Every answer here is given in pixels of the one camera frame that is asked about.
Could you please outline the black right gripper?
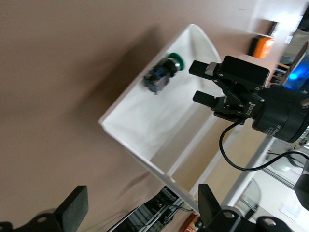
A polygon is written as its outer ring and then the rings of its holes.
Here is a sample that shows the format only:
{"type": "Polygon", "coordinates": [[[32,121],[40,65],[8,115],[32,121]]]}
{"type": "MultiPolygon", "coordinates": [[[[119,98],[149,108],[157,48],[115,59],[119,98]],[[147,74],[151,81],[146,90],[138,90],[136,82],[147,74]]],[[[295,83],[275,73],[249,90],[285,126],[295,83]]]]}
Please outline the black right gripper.
{"type": "MultiPolygon", "coordinates": [[[[270,71],[239,58],[226,56],[222,63],[207,64],[195,60],[189,73],[222,84],[222,89],[237,83],[248,92],[258,92],[263,89],[270,71]]],[[[265,101],[253,116],[252,128],[288,143],[298,140],[309,125],[309,108],[301,104],[309,98],[309,93],[286,86],[271,86],[259,92],[259,96],[265,101]]],[[[209,107],[216,117],[231,122],[252,117],[251,113],[247,114],[251,99],[247,93],[231,91],[221,97],[197,91],[193,97],[193,101],[209,107]]]]}

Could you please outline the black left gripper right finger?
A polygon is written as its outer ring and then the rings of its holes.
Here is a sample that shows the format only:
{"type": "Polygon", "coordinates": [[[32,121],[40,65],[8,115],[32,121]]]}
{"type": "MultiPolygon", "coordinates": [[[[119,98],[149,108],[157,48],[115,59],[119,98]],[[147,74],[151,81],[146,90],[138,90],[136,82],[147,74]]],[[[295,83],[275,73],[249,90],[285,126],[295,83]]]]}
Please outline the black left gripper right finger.
{"type": "Polygon", "coordinates": [[[204,224],[202,232],[289,232],[290,228],[276,217],[262,216],[255,223],[236,212],[222,209],[209,185],[198,185],[198,210],[204,224]]]}

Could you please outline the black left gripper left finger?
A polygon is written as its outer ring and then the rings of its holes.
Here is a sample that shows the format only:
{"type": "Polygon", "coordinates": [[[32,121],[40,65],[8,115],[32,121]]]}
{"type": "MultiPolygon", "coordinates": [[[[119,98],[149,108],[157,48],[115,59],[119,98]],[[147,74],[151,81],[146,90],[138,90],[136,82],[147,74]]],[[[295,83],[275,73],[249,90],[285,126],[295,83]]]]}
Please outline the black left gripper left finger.
{"type": "Polygon", "coordinates": [[[52,213],[41,213],[25,225],[13,228],[1,222],[2,232],[75,232],[88,212],[87,186],[77,186],[52,213]]]}

